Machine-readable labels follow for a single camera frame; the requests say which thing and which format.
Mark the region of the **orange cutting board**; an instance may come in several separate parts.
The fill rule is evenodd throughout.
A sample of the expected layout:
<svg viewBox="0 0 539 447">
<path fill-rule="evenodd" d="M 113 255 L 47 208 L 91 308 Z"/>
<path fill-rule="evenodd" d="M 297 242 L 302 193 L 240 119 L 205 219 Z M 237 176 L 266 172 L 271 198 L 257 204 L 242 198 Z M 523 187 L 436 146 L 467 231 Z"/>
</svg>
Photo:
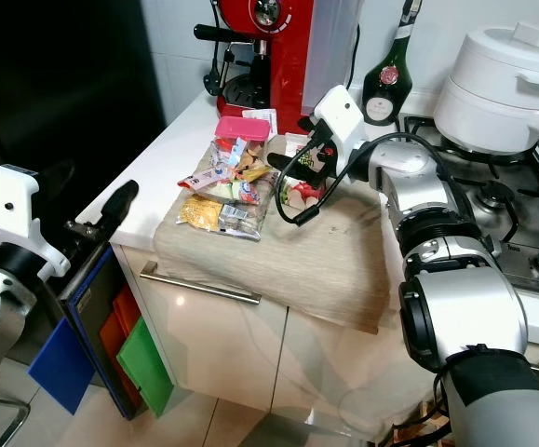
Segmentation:
<svg viewBox="0 0 539 447">
<path fill-rule="evenodd" d="M 124 388 L 126 399 L 137 410 L 141 408 L 142 398 L 139 396 L 138 388 L 134 386 L 123 366 L 117 361 L 117 353 L 128 339 L 134 325 L 136 325 L 136 319 L 140 315 L 141 312 L 138 310 L 132 290 L 129 286 L 124 286 L 120 293 L 112 299 L 111 314 L 104 320 L 99 331 L 107 360 L 111 363 L 112 370 L 117 374 L 117 383 Z"/>
</svg>

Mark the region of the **pink lid food container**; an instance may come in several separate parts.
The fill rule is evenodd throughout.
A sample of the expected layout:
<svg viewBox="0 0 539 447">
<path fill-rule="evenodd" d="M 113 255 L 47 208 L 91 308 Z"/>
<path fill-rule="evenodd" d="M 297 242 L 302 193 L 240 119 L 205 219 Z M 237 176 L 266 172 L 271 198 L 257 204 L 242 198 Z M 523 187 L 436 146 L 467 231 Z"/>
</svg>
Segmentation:
<svg viewBox="0 0 539 447">
<path fill-rule="evenodd" d="M 222 116 L 214 136 L 227 143 L 227 165 L 243 170 L 252 165 L 260 146 L 273 136 L 272 124 L 247 116 Z"/>
</svg>

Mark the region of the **dark green wine bottle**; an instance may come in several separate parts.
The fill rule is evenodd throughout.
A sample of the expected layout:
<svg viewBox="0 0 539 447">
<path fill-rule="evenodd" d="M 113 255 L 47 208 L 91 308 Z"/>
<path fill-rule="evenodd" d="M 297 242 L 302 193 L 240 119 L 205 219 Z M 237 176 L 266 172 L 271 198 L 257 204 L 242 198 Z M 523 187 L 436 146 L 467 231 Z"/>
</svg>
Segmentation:
<svg viewBox="0 0 539 447">
<path fill-rule="evenodd" d="M 406 0 L 392 46 L 380 63 L 367 72 L 363 81 L 364 122 L 383 127 L 397 123 L 400 108 L 412 90 L 407 68 L 407 47 L 423 0 Z"/>
</svg>

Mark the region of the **blue cutting board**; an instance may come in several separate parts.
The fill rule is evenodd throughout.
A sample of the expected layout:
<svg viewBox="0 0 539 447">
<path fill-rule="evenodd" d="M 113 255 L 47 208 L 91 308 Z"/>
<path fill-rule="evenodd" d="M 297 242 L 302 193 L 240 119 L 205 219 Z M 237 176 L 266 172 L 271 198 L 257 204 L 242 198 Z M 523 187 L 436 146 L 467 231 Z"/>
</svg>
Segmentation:
<svg viewBox="0 0 539 447">
<path fill-rule="evenodd" d="M 96 374 L 79 344 L 78 332 L 64 317 L 28 366 L 28 375 L 66 412 L 75 414 Z"/>
</svg>

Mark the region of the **green cutting board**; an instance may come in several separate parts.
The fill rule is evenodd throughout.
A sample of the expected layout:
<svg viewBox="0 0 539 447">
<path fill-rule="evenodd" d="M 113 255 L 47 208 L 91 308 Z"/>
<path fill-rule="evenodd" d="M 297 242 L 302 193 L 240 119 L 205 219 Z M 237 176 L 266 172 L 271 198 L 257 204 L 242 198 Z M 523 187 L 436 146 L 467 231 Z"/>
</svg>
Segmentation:
<svg viewBox="0 0 539 447">
<path fill-rule="evenodd" d="M 155 417 L 162 417 L 167 411 L 168 400 L 174 392 L 175 384 L 144 318 L 139 318 L 134 324 L 128 339 L 117 353 L 116 360 L 129 381 L 137 388 L 147 408 Z"/>
</svg>

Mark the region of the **red coffee machine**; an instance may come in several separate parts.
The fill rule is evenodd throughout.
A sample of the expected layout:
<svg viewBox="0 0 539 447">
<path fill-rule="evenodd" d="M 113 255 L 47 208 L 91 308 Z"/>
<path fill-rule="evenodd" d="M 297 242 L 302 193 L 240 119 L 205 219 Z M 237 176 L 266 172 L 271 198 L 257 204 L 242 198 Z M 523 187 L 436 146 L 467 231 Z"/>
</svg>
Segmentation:
<svg viewBox="0 0 539 447">
<path fill-rule="evenodd" d="M 353 72 L 353 44 L 364 0 L 212 0 L 213 25 L 194 27 L 200 41 L 249 46 L 248 72 L 230 50 L 214 57 L 205 76 L 221 116 L 272 108 L 277 130 L 300 135 L 296 120 L 311 116 L 331 87 Z"/>
</svg>

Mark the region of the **yellow snack packet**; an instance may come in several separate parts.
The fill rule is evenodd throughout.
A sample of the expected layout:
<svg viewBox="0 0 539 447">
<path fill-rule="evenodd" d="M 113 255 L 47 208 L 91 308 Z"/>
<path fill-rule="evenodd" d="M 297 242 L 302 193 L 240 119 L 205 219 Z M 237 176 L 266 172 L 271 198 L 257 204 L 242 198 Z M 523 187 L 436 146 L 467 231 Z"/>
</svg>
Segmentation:
<svg viewBox="0 0 539 447">
<path fill-rule="evenodd" d="M 225 204 L 201 195 L 185 199 L 176 223 L 206 233 L 260 241 L 264 214 L 256 205 Z"/>
</svg>

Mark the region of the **dark cutting board holder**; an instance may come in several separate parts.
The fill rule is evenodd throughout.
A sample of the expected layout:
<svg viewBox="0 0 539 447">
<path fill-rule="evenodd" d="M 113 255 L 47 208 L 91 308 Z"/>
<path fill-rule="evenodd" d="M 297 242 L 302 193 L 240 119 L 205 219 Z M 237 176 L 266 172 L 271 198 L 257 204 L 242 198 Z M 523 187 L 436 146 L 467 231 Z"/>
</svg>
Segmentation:
<svg viewBox="0 0 539 447">
<path fill-rule="evenodd" d="M 99 331 L 104 320 L 111 314 L 112 299 L 128 283 L 123 268 L 115 259 L 115 251 L 107 248 L 94 264 L 82 269 L 83 280 L 74 289 L 68 289 L 68 298 L 63 299 L 66 318 L 78 332 L 79 344 L 93 362 L 100 382 L 107 388 L 108 395 L 115 402 L 117 412 L 125 420 L 132 420 L 138 412 L 125 397 L 124 388 L 117 383 L 117 374 L 104 352 Z"/>
</svg>

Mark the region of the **pink white snack packet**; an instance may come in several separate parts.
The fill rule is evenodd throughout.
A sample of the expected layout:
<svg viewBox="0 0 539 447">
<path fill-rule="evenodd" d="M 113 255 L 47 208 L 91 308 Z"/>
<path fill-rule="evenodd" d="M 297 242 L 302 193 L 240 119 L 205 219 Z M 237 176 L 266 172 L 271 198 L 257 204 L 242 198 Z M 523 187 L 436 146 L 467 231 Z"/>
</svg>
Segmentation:
<svg viewBox="0 0 539 447">
<path fill-rule="evenodd" d="M 219 163 L 219 165 L 199 170 L 177 184 L 179 187 L 187 188 L 187 190 L 205 191 L 213 187 L 213 184 L 231 182 L 234 175 L 230 166 L 227 166 L 226 163 Z"/>
</svg>

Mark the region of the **tall black fridge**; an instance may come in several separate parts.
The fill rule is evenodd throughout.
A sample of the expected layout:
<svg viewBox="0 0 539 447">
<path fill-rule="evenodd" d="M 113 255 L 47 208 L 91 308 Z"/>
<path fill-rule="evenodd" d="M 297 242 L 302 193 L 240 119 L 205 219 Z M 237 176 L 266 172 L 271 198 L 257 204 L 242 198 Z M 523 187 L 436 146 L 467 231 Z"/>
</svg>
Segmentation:
<svg viewBox="0 0 539 447">
<path fill-rule="evenodd" d="M 74 163 L 39 212 L 48 241 L 165 127 L 141 0 L 0 0 L 0 157 Z"/>
</svg>

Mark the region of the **apple juice carton green cap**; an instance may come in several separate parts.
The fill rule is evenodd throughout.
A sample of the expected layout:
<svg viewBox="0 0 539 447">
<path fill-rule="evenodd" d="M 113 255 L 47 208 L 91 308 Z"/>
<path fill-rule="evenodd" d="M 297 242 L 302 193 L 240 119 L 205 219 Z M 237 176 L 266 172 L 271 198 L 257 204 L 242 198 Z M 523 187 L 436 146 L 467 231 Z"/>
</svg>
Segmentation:
<svg viewBox="0 0 539 447">
<path fill-rule="evenodd" d="M 325 168 L 330 155 L 331 148 L 321 146 L 319 149 L 308 150 L 306 155 L 294 163 L 286 178 L 288 190 L 283 193 L 283 203 L 286 206 L 302 211 L 320 200 L 323 193 L 328 190 L 330 180 L 320 180 L 317 187 L 314 187 L 308 179 Z"/>
</svg>

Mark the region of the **steel gas stove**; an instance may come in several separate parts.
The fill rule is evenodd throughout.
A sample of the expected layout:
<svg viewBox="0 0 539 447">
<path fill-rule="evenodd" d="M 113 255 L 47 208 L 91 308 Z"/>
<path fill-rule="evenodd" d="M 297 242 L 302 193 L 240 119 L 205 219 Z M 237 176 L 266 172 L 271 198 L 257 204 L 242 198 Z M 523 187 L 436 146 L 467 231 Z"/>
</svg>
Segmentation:
<svg viewBox="0 0 539 447">
<path fill-rule="evenodd" d="M 513 155 L 469 152 L 440 135 L 429 116 L 405 116 L 401 130 L 429 138 L 460 184 L 482 234 L 512 285 L 539 293 L 539 140 Z"/>
</svg>

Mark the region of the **orange snack packet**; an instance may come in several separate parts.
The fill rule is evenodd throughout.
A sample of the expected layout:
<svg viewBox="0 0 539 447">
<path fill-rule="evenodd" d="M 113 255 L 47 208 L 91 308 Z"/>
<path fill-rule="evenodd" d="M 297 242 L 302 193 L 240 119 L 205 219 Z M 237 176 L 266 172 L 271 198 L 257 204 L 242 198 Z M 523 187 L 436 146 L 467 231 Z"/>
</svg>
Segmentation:
<svg viewBox="0 0 539 447">
<path fill-rule="evenodd" d="M 244 180 L 244 182 L 256 182 L 261 176 L 272 173 L 273 170 L 274 168 L 269 163 L 265 163 L 263 160 L 256 160 L 239 172 L 239 178 Z"/>
</svg>

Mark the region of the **white lidded pot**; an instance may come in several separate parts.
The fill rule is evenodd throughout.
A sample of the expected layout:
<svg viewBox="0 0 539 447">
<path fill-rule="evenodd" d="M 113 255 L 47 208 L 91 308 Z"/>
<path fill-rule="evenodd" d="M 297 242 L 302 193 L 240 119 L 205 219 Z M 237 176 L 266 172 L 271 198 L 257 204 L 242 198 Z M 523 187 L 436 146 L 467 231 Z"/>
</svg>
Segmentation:
<svg viewBox="0 0 539 447">
<path fill-rule="evenodd" d="M 539 140 L 539 27 L 520 22 L 465 35 L 437 98 L 442 136 L 469 152 L 512 155 Z"/>
</svg>

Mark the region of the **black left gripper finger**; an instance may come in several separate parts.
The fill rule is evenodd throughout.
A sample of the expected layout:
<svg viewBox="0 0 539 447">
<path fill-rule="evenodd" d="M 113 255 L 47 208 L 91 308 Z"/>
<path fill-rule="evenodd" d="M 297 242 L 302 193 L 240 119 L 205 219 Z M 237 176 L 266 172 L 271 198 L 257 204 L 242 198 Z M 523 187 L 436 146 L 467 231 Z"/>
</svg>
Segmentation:
<svg viewBox="0 0 539 447">
<path fill-rule="evenodd" d="M 139 193 L 137 182 L 125 182 L 104 201 L 99 218 L 99 241 L 109 241 L 128 217 L 129 209 Z"/>
<path fill-rule="evenodd" d="M 62 160 L 32 175 L 38 183 L 39 192 L 60 192 L 74 176 L 76 163 Z"/>
</svg>

